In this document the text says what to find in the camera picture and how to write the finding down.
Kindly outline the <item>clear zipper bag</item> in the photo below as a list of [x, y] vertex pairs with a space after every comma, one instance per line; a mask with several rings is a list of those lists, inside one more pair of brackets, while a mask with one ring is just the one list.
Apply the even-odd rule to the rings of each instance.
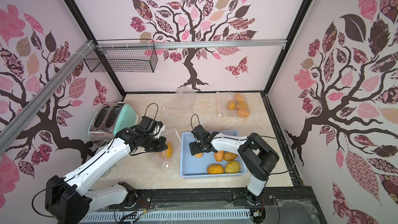
[[245, 97], [235, 92], [217, 92], [218, 117], [249, 118], [251, 113]]
[[163, 110], [180, 115], [193, 113], [197, 96], [198, 93], [195, 90], [181, 86], [176, 89], [173, 98], [163, 106]]
[[157, 153], [153, 159], [154, 165], [161, 172], [167, 172], [171, 163], [176, 161], [181, 149], [181, 137], [176, 128], [168, 128], [162, 133], [166, 138], [167, 149]]

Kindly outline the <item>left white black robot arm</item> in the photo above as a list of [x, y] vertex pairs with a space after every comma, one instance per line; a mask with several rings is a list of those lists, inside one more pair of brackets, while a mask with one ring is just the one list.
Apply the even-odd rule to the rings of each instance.
[[91, 187], [119, 160], [136, 156], [140, 147], [145, 153], [167, 150], [166, 137], [161, 135], [164, 130], [162, 122], [143, 116], [139, 124], [120, 130], [108, 145], [77, 169], [63, 177], [53, 176], [42, 190], [46, 216], [60, 224], [77, 224], [87, 214], [111, 205], [133, 207], [136, 190], [124, 181], [102, 190]]

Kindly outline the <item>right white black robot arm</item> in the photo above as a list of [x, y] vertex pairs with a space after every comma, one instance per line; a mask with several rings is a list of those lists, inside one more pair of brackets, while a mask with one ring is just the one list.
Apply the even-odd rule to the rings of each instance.
[[195, 142], [189, 144], [192, 155], [219, 151], [239, 155], [251, 173], [251, 179], [245, 188], [245, 198], [253, 205], [260, 203], [265, 185], [279, 161], [278, 153], [262, 136], [256, 133], [244, 137], [220, 132], [209, 133], [202, 125], [194, 127], [191, 133], [195, 138]]

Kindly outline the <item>light blue plastic basket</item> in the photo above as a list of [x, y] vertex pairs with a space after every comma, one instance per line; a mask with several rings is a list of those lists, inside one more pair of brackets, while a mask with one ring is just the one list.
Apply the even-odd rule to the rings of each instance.
[[191, 132], [184, 132], [181, 136], [180, 176], [184, 179], [215, 178], [242, 176], [247, 173], [247, 167], [242, 158], [238, 156], [235, 161], [239, 162], [240, 169], [237, 173], [208, 174], [207, 168], [212, 164], [219, 164], [223, 168], [229, 163], [222, 160], [217, 162], [212, 153], [204, 153], [201, 158], [191, 155], [190, 143], [196, 142]]

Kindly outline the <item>yellow green potato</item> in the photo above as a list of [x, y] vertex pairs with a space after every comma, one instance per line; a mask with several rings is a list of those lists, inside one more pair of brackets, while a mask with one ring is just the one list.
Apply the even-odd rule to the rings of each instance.
[[224, 167], [224, 172], [227, 174], [235, 174], [240, 171], [240, 163], [236, 160], [233, 160], [227, 163]]

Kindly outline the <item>mint green toaster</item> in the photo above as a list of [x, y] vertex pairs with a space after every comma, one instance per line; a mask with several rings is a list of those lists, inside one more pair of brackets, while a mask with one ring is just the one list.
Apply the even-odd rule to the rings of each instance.
[[124, 128], [130, 128], [139, 121], [139, 115], [131, 105], [123, 102], [106, 103], [100, 107], [89, 126], [90, 140], [103, 146]]

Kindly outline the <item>white vent strip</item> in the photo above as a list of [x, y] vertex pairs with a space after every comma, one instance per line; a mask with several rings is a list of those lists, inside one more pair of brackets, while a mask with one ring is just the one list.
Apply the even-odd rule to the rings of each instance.
[[248, 209], [209, 209], [174, 211], [111, 211], [94, 212], [86, 215], [81, 224], [179, 224], [184, 221], [238, 221], [251, 222]]

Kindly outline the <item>aluminium frame bar back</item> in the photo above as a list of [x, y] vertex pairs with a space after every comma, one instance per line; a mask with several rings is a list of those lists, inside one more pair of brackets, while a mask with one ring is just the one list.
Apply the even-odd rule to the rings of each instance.
[[285, 46], [285, 39], [252, 39], [252, 40], [224, 40], [224, 41], [181, 41], [181, 42], [155, 42], [147, 43], [129, 42], [129, 43], [99, 43], [96, 45], [98, 49], [116, 49], [116, 48], [152, 48], [152, 49], [169, 49], [169, 48], [218, 48], [218, 47], [258, 47], [258, 46]]

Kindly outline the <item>aluminium frame bar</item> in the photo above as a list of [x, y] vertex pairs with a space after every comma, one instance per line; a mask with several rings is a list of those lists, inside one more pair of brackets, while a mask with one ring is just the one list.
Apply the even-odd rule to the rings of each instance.
[[77, 65], [94, 49], [94, 42], [87, 40], [60, 70], [41, 88], [22, 111], [2, 130], [1, 132], [1, 154], [17, 139], [17, 136], [24, 130], [29, 122], [36, 116], [39, 110], [55, 93], [58, 87], [66, 80], [67, 76], [77, 67]]
[[252, 39], [252, 40], [224, 40], [224, 41], [181, 41], [181, 42], [155, 42], [147, 43], [129, 42], [129, 43], [99, 43], [96, 45], [98, 49], [116, 49], [116, 48], [152, 48], [152, 49], [169, 49], [169, 48], [218, 48], [218, 47], [258, 47], [258, 46], [285, 46], [285, 39]]

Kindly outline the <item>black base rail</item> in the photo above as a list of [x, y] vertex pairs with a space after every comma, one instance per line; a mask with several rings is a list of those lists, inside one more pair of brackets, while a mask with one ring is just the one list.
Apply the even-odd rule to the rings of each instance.
[[277, 205], [274, 198], [285, 200], [309, 200], [315, 208], [316, 219], [325, 224], [326, 219], [310, 186], [262, 187], [258, 195], [248, 187], [203, 189], [135, 189], [126, 182], [119, 182], [104, 190], [78, 192], [77, 184], [59, 181], [47, 184], [45, 209], [61, 224], [77, 224], [89, 212], [108, 206], [122, 205], [136, 208], [136, 203], [146, 208], [177, 203], [230, 202], [246, 209], [262, 210], [267, 205]]

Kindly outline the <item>aluminium frame bar left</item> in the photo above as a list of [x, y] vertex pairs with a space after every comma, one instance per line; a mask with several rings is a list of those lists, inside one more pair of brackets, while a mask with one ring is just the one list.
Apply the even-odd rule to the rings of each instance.
[[1, 132], [1, 154], [17, 139], [17, 136], [24, 130], [29, 122], [36, 116], [39, 110], [55, 93], [58, 87], [66, 80], [67, 76], [77, 67], [77, 65], [94, 49], [94, 42], [87, 40], [60, 70], [41, 88], [22, 111], [2, 130]]

